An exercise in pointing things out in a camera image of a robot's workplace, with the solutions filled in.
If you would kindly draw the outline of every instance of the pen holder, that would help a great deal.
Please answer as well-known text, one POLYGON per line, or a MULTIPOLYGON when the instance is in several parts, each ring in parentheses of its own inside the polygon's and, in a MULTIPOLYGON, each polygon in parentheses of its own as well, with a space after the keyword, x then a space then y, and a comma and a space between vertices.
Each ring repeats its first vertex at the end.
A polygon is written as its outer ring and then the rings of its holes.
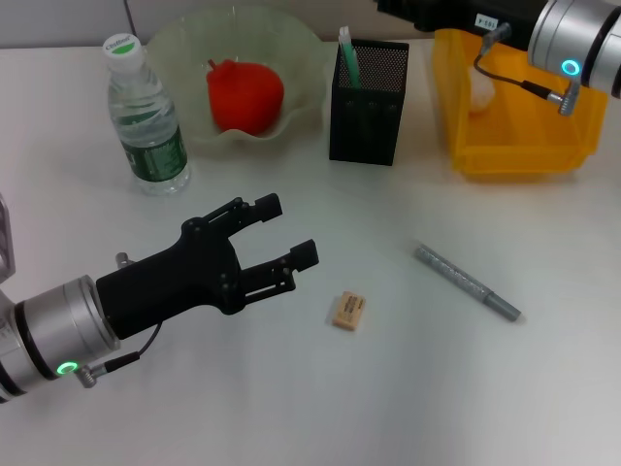
POLYGON ((362 88, 352 87, 339 48, 332 79, 330 159, 392 165, 406 97, 409 45, 351 43, 362 88))

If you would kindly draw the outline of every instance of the green indicator light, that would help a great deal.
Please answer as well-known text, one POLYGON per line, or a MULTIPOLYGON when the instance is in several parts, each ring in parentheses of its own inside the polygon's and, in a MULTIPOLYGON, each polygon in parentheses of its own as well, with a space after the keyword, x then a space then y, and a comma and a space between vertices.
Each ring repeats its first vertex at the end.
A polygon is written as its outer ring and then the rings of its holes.
POLYGON ((58 369, 56 369, 56 372, 60 374, 61 376, 64 376, 65 374, 74 372, 76 369, 78 369, 78 364, 75 362, 69 361, 69 362, 63 362, 61 365, 59 365, 58 369))

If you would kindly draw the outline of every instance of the white bottle cap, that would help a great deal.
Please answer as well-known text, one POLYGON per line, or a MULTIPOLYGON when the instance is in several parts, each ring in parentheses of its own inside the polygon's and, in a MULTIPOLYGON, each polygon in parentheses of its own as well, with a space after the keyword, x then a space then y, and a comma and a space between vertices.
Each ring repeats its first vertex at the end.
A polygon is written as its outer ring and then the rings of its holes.
POLYGON ((104 43, 108 67, 117 73, 136 73, 145 63, 145 51, 136 36, 114 34, 104 43))

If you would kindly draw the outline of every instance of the white object in bin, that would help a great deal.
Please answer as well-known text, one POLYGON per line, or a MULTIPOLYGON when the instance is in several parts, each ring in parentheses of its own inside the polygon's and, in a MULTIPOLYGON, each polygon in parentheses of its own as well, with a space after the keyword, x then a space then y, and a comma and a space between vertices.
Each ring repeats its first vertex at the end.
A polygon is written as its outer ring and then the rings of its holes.
POLYGON ((474 66, 468 69, 470 75, 470 113, 479 114, 485 111, 496 97, 494 82, 485 75, 481 75, 474 66))

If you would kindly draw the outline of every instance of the white wall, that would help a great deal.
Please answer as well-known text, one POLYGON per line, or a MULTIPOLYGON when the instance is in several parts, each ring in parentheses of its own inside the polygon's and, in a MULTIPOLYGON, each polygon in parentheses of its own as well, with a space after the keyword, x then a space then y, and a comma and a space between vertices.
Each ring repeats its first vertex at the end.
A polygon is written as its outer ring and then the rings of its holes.
POLYGON ((0 48, 4 49, 101 45, 114 33, 129 31, 122 0, 0 2, 0 48))
POLYGON ((305 22, 322 39, 335 39, 341 26, 364 39, 420 36, 411 23, 378 13, 373 0, 129 0, 136 31, 150 38, 169 21, 209 5, 271 5, 305 22))
MULTIPOLYGON (((358 38, 416 37, 413 26, 376 11, 373 0, 129 0, 146 41, 167 22, 208 5, 273 5, 299 17, 320 37, 334 39, 348 24, 358 38)), ((0 48, 98 46, 129 32, 123 0, 0 0, 0 48)))

